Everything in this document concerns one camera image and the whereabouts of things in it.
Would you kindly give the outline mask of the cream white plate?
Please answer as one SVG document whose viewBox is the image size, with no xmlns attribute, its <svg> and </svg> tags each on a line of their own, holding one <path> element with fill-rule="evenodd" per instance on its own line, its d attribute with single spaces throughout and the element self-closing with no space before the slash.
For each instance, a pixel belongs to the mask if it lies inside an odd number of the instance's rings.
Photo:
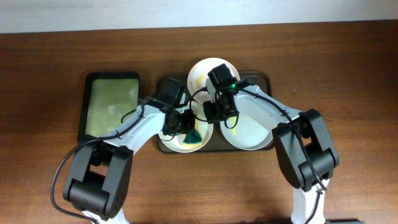
<svg viewBox="0 0 398 224">
<path fill-rule="evenodd" d="M 196 101 L 179 105 L 167 115 L 160 142 L 172 152 L 189 153 L 203 148 L 213 134 L 213 124 L 205 121 L 203 106 Z"/>
</svg>

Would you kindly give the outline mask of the green yellow sponge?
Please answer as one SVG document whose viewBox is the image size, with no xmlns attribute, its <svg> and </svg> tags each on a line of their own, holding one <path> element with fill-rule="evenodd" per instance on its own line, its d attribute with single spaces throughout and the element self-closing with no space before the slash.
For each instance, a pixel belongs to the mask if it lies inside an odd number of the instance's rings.
<svg viewBox="0 0 398 224">
<path fill-rule="evenodd" d="M 183 143 L 188 145 L 201 144 L 202 142 L 203 142 L 202 136 L 200 132 L 197 131 L 196 129 L 187 133 L 183 140 Z"/>
</svg>

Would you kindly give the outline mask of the pink plate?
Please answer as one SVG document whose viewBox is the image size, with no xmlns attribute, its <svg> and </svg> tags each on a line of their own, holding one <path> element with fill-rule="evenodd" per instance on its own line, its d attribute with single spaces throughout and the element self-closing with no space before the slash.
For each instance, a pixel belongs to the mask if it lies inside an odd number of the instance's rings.
<svg viewBox="0 0 398 224">
<path fill-rule="evenodd" d="M 191 96 L 199 89 L 206 87 L 206 80 L 208 79 L 208 73 L 215 67 L 225 64 L 233 77 L 240 80 L 237 69 L 228 61 L 222 58 L 206 58 L 197 62 L 189 71 L 187 78 L 187 87 Z"/>
</svg>

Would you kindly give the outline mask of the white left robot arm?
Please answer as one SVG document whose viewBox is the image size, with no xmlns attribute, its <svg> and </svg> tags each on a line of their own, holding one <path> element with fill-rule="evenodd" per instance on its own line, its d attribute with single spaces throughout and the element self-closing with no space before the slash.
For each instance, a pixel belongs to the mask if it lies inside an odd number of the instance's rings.
<svg viewBox="0 0 398 224">
<path fill-rule="evenodd" d="M 172 137 L 193 131 L 194 112 L 178 98 L 147 97 L 118 128 L 86 137 L 68 154 L 72 164 L 63 198 L 77 210 L 70 216 L 92 223 L 126 223 L 126 199 L 135 153 L 156 134 Z"/>
</svg>

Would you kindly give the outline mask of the dark brown serving tray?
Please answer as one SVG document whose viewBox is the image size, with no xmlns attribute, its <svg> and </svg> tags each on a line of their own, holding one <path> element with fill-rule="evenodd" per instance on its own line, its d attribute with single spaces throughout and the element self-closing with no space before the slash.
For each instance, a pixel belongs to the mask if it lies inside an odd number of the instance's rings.
<svg viewBox="0 0 398 224">
<path fill-rule="evenodd" d="M 271 96 L 271 81 L 266 73 L 258 70 L 240 70 L 238 73 L 241 78 L 254 81 L 264 93 Z M 247 136 L 245 131 L 248 129 L 243 126 L 244 124 L 257 128 L 258 133 L 252 137 Z M 217 123 L 210 129 L 210 133 L 211 136 L 203 137 L 203 146 L 196 150 L 197 153 L 268 151 L 274 147 L 272 142 L 266 142 L 268 131 L 243 115 L 239 117 L 238 124 L 234 129 L 228 129 L 223 123 Z"/>
</svg>

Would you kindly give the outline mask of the black tray with green water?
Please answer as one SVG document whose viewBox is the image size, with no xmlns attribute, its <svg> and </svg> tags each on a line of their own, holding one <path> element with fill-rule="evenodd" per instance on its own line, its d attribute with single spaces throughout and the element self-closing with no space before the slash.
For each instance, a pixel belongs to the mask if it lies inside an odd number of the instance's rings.
<svg viewBox="0 0 398 224">
<path fill-rule="evenodd" d="M 77 140 L 100 137 L 121 125 L 136 109 L 139 99 L 137 72 L 91 72 L 85 78 Z"/>
</svg>

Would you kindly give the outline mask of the light blue plate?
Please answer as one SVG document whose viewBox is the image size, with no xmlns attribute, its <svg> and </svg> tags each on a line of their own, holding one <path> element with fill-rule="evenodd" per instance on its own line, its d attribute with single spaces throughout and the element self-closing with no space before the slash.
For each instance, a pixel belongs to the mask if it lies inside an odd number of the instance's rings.
<svg viewBox="0 0 398 224">
<path fill-rule="evenodd" d="M 267 109 L 268 103 L 250 96 L 237 96 L 234 100 L 239 116 L 220 123 L 224 138 L 238 149 L 253 151 L 272 142 L 275 113 Z"/>
</svg>

